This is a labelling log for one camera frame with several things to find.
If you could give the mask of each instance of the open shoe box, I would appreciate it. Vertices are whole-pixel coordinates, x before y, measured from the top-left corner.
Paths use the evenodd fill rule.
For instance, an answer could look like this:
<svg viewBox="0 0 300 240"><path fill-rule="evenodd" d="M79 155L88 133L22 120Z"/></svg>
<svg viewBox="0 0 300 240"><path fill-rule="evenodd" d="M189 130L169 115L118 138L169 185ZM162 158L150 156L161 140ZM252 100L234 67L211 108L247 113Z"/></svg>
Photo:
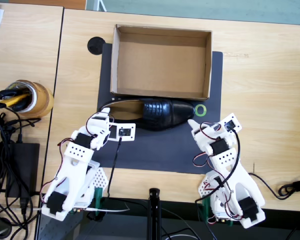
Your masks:
<svg viewBox="0 0 300 240"><path fill-rule="evenodd" d="M212 32L116 25L111 59L115 95L204 101L210 95Z"/></svg>

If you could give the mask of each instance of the wooden table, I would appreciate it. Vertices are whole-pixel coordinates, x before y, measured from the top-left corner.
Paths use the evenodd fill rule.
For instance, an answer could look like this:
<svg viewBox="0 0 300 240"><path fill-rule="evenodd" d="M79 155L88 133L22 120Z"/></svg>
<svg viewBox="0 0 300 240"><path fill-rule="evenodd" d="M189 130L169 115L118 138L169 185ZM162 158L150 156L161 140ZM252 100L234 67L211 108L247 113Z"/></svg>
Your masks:
<svg viewBox="0 0 300 240"><path fill-rule="evenodd" d="M38 82L53 91L63 7L0 3L0 9L4 9L0 26L0 90L22 79ZM7 116L10 120L16 118L11 114ZM22 130L24 143L40 144L37 191L42 184L49 127L50 113L35 127ZM38 206L38 196L32 201ZM29 226L29 239L34 238L35 226L36 222ZM23 239L24 234L21 231L15 239Z"/></svg>
<svg viewBox="0 0 300 240"><path fill-rule="evenodd" d="M235 113L241 162L275 190L300 180L300 25L118 14L66 9L44 180L60 164L57 143L96 111L101 55L87 43L112 43L115 24L213 31L213 50L224 54L221 118ZM110 169L105 169L110 176ZM164 201L194 202L203 175L116 168L111 196L147 199L159 188ZM300 192L279 201L256 179L267 209L300 211Z"/></svg>

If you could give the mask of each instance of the black tripod pole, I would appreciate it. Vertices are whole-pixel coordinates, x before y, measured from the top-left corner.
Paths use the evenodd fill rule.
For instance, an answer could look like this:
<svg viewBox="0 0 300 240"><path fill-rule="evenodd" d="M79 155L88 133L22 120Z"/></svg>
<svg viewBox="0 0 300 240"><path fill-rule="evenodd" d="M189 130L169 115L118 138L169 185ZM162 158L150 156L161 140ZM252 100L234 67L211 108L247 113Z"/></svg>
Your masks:
<svg viewBox="0 0 300 240"><path fill-rule="evenodd" d="M147 240L161 240L161 202L160 190L151 188L149 190L150 197L148 201L148 217L147 217Z"/></svg>

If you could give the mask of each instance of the leather shoe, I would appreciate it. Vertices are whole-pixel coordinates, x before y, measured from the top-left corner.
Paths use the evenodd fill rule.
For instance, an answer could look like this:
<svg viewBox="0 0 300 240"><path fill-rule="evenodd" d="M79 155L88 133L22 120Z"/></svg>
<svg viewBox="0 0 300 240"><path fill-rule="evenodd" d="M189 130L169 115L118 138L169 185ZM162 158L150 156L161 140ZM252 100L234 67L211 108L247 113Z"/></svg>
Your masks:
<svg viewBox="0 0 300 240"><path fill-rule="evenodd" d="M195 114L191 103L167 98L114 100L103 108L110 108L116 123L135 123L137 128L152 131L173 128Z"/></svg>

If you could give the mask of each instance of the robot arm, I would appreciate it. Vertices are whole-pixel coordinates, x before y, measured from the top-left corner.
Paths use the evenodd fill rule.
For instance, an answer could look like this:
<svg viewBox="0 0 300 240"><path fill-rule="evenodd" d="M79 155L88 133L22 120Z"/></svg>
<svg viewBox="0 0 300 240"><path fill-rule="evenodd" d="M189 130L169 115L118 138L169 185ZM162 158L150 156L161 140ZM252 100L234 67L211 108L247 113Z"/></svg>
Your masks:
<svg viewBox="0 0 300 240"><path fill-rule="evenodd" d="M198 188L203 197L217 188L233 170L238 153L234 148L237 141L232 129L239 132L242 126L234 114L212 126L205 123L199 125L194 120L188 120L188 123L198 147L208 155L207 164L211 168ZM240 221L244 228L265 219L261 209L265 200L240 159L226 184L212 194L210 205L217 220Z"/></svg>
<svg viewBox="0 0 300 240"><path fill-rule="evenodd" d="M92 161L94 150L99 151L108 141L120 138L134 141L136 130L134 123L110 122L109 112L110 108L104 108L72 133L59 171L42 201L42 214L63 221L74 207L87 208L91 204L95 188L104 190L107 187L103 169L98 162ZM110 127L113 127L114 138L110 137Z"/></svg>

